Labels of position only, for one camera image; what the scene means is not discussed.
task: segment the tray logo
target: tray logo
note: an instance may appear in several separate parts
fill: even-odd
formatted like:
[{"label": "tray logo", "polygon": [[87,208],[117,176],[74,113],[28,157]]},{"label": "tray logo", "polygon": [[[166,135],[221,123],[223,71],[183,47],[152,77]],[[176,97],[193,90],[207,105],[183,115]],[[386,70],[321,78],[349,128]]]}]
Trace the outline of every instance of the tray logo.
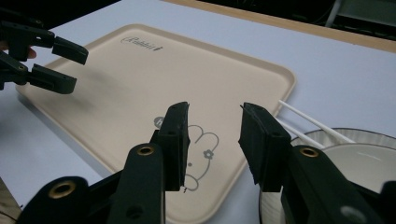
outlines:
[{"label": "tray logo", "polygon": [[122,44],[134,44],[139,47],[150,49],[152,51],[157,51],[163,49],[163,47],[156,46],[155,44],[149,43],[148,41],[142,40],[136,36],[128,36],[121,40]]}]

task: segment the metal screw hole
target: metal screw hole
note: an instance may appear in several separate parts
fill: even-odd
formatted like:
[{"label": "metal screw hole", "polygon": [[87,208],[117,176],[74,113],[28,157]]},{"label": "metal screw hole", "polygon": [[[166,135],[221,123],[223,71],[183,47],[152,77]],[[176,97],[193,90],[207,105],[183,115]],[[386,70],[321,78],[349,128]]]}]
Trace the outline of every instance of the metal screw hole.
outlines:
[{"label": "metal screw hole", "polygon": [[75,182],[66,180],[64,182],[56,184],[50,191],[49,197],[52,199],[60,199],[71,194],[76,189]]},{"label": "metal screw hole", "polygon": [[154,152],[153,147],[141,147],[137,150],[137,154],[140,156],[148,156]]},{"label": "metal screw hole", "polygon": [[317,157],[319,155],[317,151],[309,147],[301,148],[300,153],[305,155],[306,157]]}]

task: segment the white rod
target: white rod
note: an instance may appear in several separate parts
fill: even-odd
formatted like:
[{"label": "white rod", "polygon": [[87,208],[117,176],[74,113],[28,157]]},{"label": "white rod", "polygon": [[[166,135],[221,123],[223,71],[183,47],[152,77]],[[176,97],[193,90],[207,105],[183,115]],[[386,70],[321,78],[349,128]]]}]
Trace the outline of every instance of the white rod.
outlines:
[{"label": "white rod", "polygon": [[309,120],[311,123],[317,125],[319,128],[321,128],[324,132],[332,135],[333,137],[345,142],[345,143],[355,143],[354,141],[352,141],[351,139],[343,136],[342,134],[336,132],[335,130],[327,127],[326,125],[320,123],[319,121],[310,118],[309,116],[307,116],[306,114],[304,114],[303,112],[299,111],[298,109],[292,107],[291,105],[286,104],[283,101],[279,101],[283,106],[287,107],[288,109],[290,109],[291,111],[293,111],[294,113],[300,115],[301,117]]},{"label": "white rod", "polygon": [[321,143],[316,142],[315,140],[313,140],[312,138],[306,136],[305,134],[295,130],[294,128],[290,127],[288,124],[282,122],[281,120],[277,119],[277,122],[280,123],[280,125],[282,125],[287,131],[294,133],[295,135],[297,135],[299,138],[301,138],[305,143],[307,143],[308,145],[312,146],[312,147],[316,147],[319,149],[323,149],[325,148],[325,146],[323,146]]}]

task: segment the table surface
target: table surface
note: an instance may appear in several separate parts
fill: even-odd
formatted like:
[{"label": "table surface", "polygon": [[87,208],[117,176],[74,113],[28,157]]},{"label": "table surface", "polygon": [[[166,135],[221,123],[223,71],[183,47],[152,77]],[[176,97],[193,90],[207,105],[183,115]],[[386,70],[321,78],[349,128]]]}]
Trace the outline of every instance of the table surface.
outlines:
[{"label": "table surface", "polygon": [[[297,77],[290,105],[331,127],[396,136],[396,54],[389,50],[158,0],[120,1],[52,31],[86,45],[131,23],[286,66]],[[38,57],[26,65],[57,58],[48,49],[36,51]],[[13,84],[6,84],[0,99],[0,176],[19,205],[27,204],[55,178],[78,175],[93,184],[109,175],[62,130],[24,103]],[[317,129],[286,109],[278,117],[301,132]],[[206,223],[259,223],[258,204],[259,188],[247,168]]]}]

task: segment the plastic tray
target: plastic tray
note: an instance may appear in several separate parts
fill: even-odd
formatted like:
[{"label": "plastic tray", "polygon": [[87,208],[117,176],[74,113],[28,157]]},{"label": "plastic tray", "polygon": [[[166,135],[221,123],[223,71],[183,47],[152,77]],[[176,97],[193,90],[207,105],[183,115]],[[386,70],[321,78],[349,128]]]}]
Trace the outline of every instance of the plastic tray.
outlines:
[{"label": "plastic tray", "polygon": [[186,188],[166,192],[173,223],[210,218],[246,166],[238,145],[240,105],[261,105],[275,115],[278,100],[295,85],[283,66],[142,24],[86,48],[85,65],[65,59],[47,65],[78,79],[72,94],[29,85],[17,90],[111,172],[122,169],[132,147],[149,141],[168,106],[187,101]]}]

